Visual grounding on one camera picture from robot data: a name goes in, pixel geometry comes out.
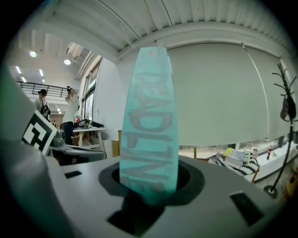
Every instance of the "roller blind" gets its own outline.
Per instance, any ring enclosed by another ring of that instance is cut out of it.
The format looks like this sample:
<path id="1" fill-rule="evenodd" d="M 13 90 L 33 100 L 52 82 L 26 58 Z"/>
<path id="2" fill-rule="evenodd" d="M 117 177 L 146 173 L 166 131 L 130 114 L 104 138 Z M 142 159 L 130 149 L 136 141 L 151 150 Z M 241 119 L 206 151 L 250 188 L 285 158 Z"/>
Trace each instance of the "roller blind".
<path id="1" fill-rule="evenodd" d="M 261 81 L 237 45 L 168 50 L 177 103 L 179 145 L 224 145 L 267 137 Z"/>
<path id="2" fill-rule="evenodd" d="M 246 47 L 251 55 L 256 67 L 261 75 L 269 109 L 269 136 L 268 140 L 276 139 L 289 133 L 289 122 L 285 122 L 280 118 L 282 109 L 283 97 L 285 91 L 275 86 L 274 83 L 284 85 L 282 79 L 278 75 L 272 73 L 280 73 L 278 64 L 280 60 L 265 52 Z"/>

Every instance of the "striped object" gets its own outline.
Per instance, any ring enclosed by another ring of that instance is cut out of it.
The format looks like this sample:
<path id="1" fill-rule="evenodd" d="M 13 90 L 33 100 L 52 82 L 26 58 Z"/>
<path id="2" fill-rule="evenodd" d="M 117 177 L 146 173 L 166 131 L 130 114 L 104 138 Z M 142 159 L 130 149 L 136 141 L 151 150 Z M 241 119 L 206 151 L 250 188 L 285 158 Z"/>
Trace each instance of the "striped object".
<path id="1" fill-rule="evenodd" d="M 216 154 L 210 157 L 212 161 L 220 166 L 227 167 L 228 169 L 231 169 L 232 171 L 240 174 L 240 175 L 248 175 L 255 173 L 258 170 L 258 163 L 257 160 L 251 155 L 250 162 L 248 164 L 243 165 L 240 169 L 234 168 L 230 165 L 227 165 L 224 162 L 224 159 L 221 158 L 220 154 Z"/>

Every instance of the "coat rack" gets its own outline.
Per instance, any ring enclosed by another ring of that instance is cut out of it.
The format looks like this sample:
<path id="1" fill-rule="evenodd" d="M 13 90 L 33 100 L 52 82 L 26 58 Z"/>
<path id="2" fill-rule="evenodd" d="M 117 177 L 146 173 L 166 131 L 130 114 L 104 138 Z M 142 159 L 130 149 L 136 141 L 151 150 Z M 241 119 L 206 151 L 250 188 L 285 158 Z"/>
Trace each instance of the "coat rack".
<path id="1" fill-rule="evenodd" d="M 281 64 L 278 64 L 278 68 L 280 70 L 280 74 L 279 73 L 272 73 L 272 74 L 279 75 L 281 77 L 282 81 L 283 81 L 284 86 L 281 86 L 279 84 L 274 84 L 274 85 L 276 85 L 278 87 L 281 87 L 285 90 L 285 94 L 281 94 L 281 96 L 284 97 L 284 101 L 283 101 L 283 108 L 280 112 L 280 117 L 281 117 L 282 120 L 290 122 L 290 133 L 289 133 L 289 143 L 288 143 L 287 152 L 286 152 L 286 155 L 285 155 L 285 158 L 284 158 L 283 166 L 281 167 L 281 170 L 279 171 L 278 177 L 276 178 L 273 186 L 267 185 L 264 188 L 264 191 L 266 193 L 268 193 L 272 198 L 276 198 L 277 195 L 278 195 L 277 189 L 275 187 L 276 187 L 276 184 L 278 183 L 278 181 L 280 179 L 281 174 L 284 171 L 285 165 L 287 163 L 287 159 L 289 157 L 291 141 L 292 141 L 292 137 L 293 137 L 293 121 L 298 121 L 298 120 L 294 120 L 295 117 L 296 117 L 296 105 L 295 105 L 295 102 L 294 102 L 294 100 L 291 96 L 294 93 L 294 92 L 291 92 L 291 86 L 292 86 L 293 82 L 295 81 L 296 77 L 291 82 L 290 87 L 288 87 L 287 81 L 286 81 L 285 76 L 284 76 L 284 73 L 287 69 L 285 69 L 283 71 Z"/>

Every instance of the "backpack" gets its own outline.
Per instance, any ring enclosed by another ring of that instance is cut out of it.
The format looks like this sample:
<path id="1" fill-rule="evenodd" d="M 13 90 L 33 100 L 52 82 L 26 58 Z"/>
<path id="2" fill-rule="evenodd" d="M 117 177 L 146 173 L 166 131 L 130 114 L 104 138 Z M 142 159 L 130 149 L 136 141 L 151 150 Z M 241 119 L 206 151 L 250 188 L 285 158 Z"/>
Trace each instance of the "backpack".
<path id="1" fill-rule="evenodd" d="M 51 111 L 47 106 L 47 102 L 46 102 L 46 104 L 44 104 L 43 101 L 41 100 L 41 103 L 42 103 L 42 108 L 41 108 L 40 113 L 45 119 L 47 119 L 50 122 L 51 121 Z"/>

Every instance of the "railing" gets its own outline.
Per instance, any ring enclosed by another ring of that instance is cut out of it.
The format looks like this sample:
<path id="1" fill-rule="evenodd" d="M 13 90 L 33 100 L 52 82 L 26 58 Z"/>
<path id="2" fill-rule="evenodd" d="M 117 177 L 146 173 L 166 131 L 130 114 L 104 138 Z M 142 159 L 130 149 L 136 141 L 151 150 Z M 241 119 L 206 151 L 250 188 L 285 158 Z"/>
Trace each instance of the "railing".
<path id="1" fill-rule="evenodd" d="M 18 84 L 26 94 L 38 94 L 38 91 L 45 89 L 47 91 L 47 96 L 65 98 L 68 95 L 67 88 L 64 87 L 56 87 L 46 84 L 24 83 L 22 81 L 18 81 Z"/>

